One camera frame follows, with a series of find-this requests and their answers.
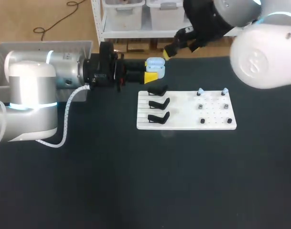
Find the white pegboard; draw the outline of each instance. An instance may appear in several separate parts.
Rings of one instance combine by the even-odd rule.
[[[149,95],[140,91],[138,96],[137,128],[141,130],[235,130],[237,123],[233,112],[229,93],[222,96],[222,91],[205,91],[197,96],[193,92],[167,91],[164,96]],[[149,101],[164,103],[170,98],[165,110],[151,109]],[[148,115],[164,117],[170,112],[168,121],[161,125],[150,123]]]

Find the white storage bin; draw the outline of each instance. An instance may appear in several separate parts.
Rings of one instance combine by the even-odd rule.
[[[151,9],[153,30],[178,30],[183,28],[183,0],[146,0]]]
[[[103,0],[113,31],[140,30],[145,0]]]

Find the black clip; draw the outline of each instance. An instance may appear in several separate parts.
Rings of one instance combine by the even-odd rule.
[[[164,96],[164,94],[167,92],[168,90],[168,85],[165,85],[164,87],[160,87],[160,88],[154,88],[154,87],[150,87],[147,92],[153,95],[157,95],[157,96]]]
[[[165,116],[163,118],[149,114],[147,116],[147,119],[149,120],[150,123],[159,123],[163,125],[166,123],[166,121],[168,121],[169,117],[170,117],[170,112],[167,112],[165,113]]]
[[[149,106],[151,109],[165,110],[166,107],[169,105],[169,103],[170,103],[170,98],[167,98],[163,104],[160,104],[155,101],[149,101]]]

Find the dark mat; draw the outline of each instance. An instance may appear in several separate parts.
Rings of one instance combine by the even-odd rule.
[[[137,130],[147,86],[96,89],[73,104],[64,147],[0,145],[0,229],[291,228],[291,86],[248,87],[228,58],[171,60],[159,83],[227,87],[237,130]]]

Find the white cable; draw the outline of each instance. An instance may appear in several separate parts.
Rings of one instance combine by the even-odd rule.
[[[68,118],[69,118],[70,105],[71,105],[71,102],[72,102],[74,96],[77,93],[79,93],[80,91],[83,91],[83,90],[90,90],[90,86],[89,85],[85,85],[85,86],[79,87],[75,91],[73,91],[72,94],[70,95],[68,101],[67,101],[67,104],[65,105],[64,135],[63,135],[63,139],[61,140],[61,142],[59,144],[56,144],[56,145],[47,143],[47,142],[42,141],[42,140],[36,140],[36,142],[39,142],[41,144],[44,144],[44,145],[52,147],[52,148],[59,148],[59,147],[62,147],[65,144],[65,140],[67,138]]]
[[[2,119],[2,125],[1,125],[1,130],[0,130],[0,142],[1,142],[6,131],[7,122],[6,122],[6,107],[4,103],[1,101],[0,101],[0,106],[3,112],[3,119]]]

